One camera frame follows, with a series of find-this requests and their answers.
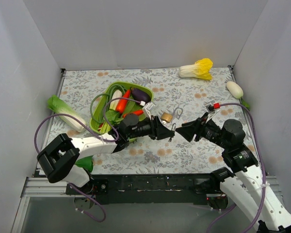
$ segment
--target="green basket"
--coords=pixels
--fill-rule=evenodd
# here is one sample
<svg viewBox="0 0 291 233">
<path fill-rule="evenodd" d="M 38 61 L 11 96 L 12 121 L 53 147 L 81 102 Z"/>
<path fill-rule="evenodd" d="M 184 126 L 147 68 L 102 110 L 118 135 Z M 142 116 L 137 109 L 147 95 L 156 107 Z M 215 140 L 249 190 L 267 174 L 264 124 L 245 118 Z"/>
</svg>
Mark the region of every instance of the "green basket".
<svg viewBox="0 0 291 233">
<path fill-rule="evenodd" d="M 122 85 L 122 86 L 124 86 L 126 89 L 130 89 L 131 87 L 138 88 L 138 89 L 140 89 L 140 90 L 146 92 L 146 93 L 151 97 L 151 101 L 153 101 L 154 94 L 153 94 L 153 92 L 152 92 L 149 88 L 146 88 L 146 87 L 144 87 L 144 86 L 140 86 L 140 85 L 137 85 L 137 84 L 134 84 L 134 83 L 128 83 L 128 82 L 114 82 L 114 83 L 112 83 L 111 85 L 113 85 L 113 84 Z M 99 117 L 99 114 L 102 112 L 105 101 L 106 101 L 106 96 L 102 96 L 102 97 L 101 97 L 101 100 L 99 101 L 99 103 L 98 103 L 98 105 L 97 105 L 97 107 L 96 107 L 96 109 L 95 109 L 94 112 L 93 112 L 93 115 L 94 115 L 95 118 L 98 118 L 98 117 Z M 137 103 L 135 103 L 133 109 L 132 109 L 131 111 L 129 111 L 129 112 L 134 112 L 134 111 L 137 111 L 137 110 L 140 110 L 140 109 L 142 109 L 142 106 L 140 106 L 140 105 L 138 105 Z M 139 121 L 141 121 L 141 120 L 143 120 L 143 119 L 145 119 L 145 115 L 144 115 L 144 114 L 142 114 L 142 115 L 139 116 Z M 90 120 L 90 127 L 91 127 L 91 129 L 92 129 L 93 131 L 95 131 L 96 133 L 99 133 L 99 131 L 98 131 L 99 126 L 100 126 L 99 123 L 95 122 L 93 119 Z"/>
</svg>

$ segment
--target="green vegetable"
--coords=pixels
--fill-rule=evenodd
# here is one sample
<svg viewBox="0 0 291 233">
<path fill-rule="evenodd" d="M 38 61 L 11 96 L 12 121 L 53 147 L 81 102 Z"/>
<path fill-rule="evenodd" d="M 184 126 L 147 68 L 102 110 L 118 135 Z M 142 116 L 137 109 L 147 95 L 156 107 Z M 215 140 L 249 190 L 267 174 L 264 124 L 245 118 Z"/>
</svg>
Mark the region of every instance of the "green vegetable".
<svg viewBox="0 0 291 233">
<path fill-rule="evenodd" d="M 118 98 L 120 94 L 122 96 L 122 93 L 121 92 L 118 93 L 118 90 L 116 90 L 114 94 L 112 95 L 112 99 Z M 115 109 L 116 109 L 116 104 L 112 104 L 111 102 L 110 109 L 106 112 L 106 118 L 108 121 L 110 121 L 112 125 L 115 124 L 115 120 L 118 119 L 120 116 L 120 113 L 117 112 Z M 104 134 L 104 133 L 109 132 L 110 130 L 111 130 L 111 126 L 107 122 L 104 122 L 99 132 L 101 134 Z"/>
<path fill-rule="evenodd" d="M 118 123 L 120 123 L 123 119 L 124 119 L 124 118 L 116 119 L 116 120 L 114 121 L 114 123 L 115 123 L 115 124 L 118 124 Z"/>
<path fill-rule="evenodd" d="M 94 169 L 92 156 L 79 159 L 78 161 L 76 161 L 75 165 L 77 165 L 78 167 L 84 168 L 88 170 L 89 172 L 92 172 Z"/>
<path fill-rule="evenodd" d="M 122 116 L 125 115 L 125 114 L 127 114 L 127 113 L 133 112 L 133 108 L 134 108 L 135 105 L 136 105 L 136 102 L 134 102 L 134 101 L 128 101 L 128 103 L 126 105 L 126 108 L 125 108 Z"/>
<path fill-rule="evenodd" d="M 94 114 L 93 114 L 93 105 L 94 105 L 94 102 L 95 100 L 100 97 L 100 96 L 106 96 L 106 100 L 105 100 L 105 104 L 108 103 L 110 100 L 111 100 L 111 97 L 113 97 L 112 95 L 116 92 L 116 90 L 120 90 L 122 92 L 122 94 L 124 94 L 126 92 L 126 89 L 124 88 L 124 86 L 122 85 L 118 85 L 118 84 L 113 84 L 109 89 L 108 89 L 108 92 L 107 93 L 102 93 L 102 94 L 99 94 L 97 95 L 91 102 L 91 106 L 90 106 L 90 113 L 91 113 L 91 117 L 92 119 L 97 122 L 98 124 L 102 124 L 104 123 L 104 119 L 103 119 L 103 115 L 102 115 L 102 112 L 100 113 L 98 119 L 96 119 L 94 117 Z"/>
<path fill-rule="evenodd" d="M 52 95 L 51 98 L 48 99 L 48 108 L 54 111 L 55 113 L 64 113 L 69 114 L 81 121 L 84 125 L 86 125 L 86 121 L 76 112 L 74 111 L 68 104 L 66 104 L 63 100 L 58 98 L 56 95 Z M 83 132 L 85 128 L 80 125 L 74 119 L 67 116 L 60 116 L 60 118 L 66 122 L 70 127 L 75 129 L 78 132 Z"/>
<path fill-rule="evenodd" d="M 250 105 L 246 101 L 244 101 L 243 98 L 241 98 L 241 103 L 250 111 Z"/>
</svg>

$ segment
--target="brass padlock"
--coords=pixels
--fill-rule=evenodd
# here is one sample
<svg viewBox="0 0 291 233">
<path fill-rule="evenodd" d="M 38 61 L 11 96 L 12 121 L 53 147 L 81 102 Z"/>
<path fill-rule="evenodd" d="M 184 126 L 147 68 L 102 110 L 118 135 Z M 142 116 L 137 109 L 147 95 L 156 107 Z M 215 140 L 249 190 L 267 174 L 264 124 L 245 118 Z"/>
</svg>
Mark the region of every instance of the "brass padlock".
<svg viewBox="0 0 291 233">
<path fill-rule="evenodd" d="M 161 116 L 161 120 L 164 120 L 167 123 L 171 122 L 172 119 L 173 119 L 173 115 L 169 113 L 163 113 L 163 115 Z"/>
</svg>

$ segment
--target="purple eggplant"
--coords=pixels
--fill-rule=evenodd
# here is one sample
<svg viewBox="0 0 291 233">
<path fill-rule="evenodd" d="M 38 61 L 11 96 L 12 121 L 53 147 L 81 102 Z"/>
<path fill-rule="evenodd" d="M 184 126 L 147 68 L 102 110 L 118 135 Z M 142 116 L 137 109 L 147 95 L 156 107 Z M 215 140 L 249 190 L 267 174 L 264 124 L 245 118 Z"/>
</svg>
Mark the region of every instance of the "purple eggplant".
<svg viewBox="0 0 291 233">
<path fill-rule="evenodd" d="M 144 101 L 146 103 L 151 101 L 151 97 L 146 92 L 134 87 L 132 87 L 130 90 L 134 100 Z"/>
</svg>

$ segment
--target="white radish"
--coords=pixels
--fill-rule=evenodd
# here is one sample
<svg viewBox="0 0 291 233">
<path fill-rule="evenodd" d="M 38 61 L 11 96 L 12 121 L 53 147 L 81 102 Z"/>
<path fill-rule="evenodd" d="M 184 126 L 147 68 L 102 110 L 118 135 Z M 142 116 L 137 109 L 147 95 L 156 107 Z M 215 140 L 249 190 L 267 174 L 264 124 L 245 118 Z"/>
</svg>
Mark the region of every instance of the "white radish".
<svg viewBox="0 0 291 233">
<path fill-rule="evenodd" d="M 112 100 L 115 99 L 115 98 L 119 98 L 119 97 L 122 97 L 122 92 L 120 90 L 116 90 L 113 95 L 112 95 Z M 110 103 L 110 108 L 109 109 L 113 109 L 115 110 L 116 107 L 117 107 L 117 104 L 120 100 L 115 100 L 115 101 L 112 101 Z"/>
<path fill-rule="evenodd" d="M 243 97 L 243 90 L 237 83 L 228 81 L 226 87 L 235 98 L 240 99 Z"/>
</svg>

